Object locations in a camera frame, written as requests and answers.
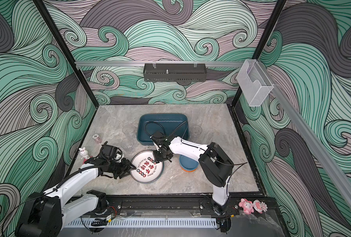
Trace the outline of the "plate with red characters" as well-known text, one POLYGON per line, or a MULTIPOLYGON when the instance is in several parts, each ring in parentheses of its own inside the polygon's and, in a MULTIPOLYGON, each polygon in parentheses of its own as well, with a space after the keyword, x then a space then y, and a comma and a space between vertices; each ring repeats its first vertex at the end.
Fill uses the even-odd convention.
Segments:
POLYGON ((154 182, 164 170, 163 163, 155 160, 151 150, 138 153, 131 163, 135 167, 130 171, 131 177, 139 183, 154 182))

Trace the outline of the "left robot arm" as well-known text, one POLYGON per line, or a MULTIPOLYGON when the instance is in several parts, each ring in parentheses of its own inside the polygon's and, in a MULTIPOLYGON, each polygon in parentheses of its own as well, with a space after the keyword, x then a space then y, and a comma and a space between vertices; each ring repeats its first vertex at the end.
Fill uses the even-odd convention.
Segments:
POLYGON ((106 194, 91 190, 83 197, 70 199, 86 184, 99 176, 112 173, 113 178, 122 178, 136 167, 126 158, 116 161, 106 158, 90 158, 73 174, 64 178, 43 193, 33 193, 24 204, 15 236, 56 237, 64 226, 84 214, 107 211, 106 194))

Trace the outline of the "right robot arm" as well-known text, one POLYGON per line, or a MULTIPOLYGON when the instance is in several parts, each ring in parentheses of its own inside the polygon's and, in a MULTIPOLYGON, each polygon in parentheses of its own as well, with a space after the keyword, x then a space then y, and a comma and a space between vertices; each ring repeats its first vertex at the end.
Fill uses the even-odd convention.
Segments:
POLYGON ((233 161, 217 144, 197 144, 181 137, 151 136, 156 150, 156 162, 171 161, 174 154, 185 156, 200 164, 205 177, 213 185, 212 199, 220 207, 226 206, 229 199, 228 182, 233 174, 233 161))

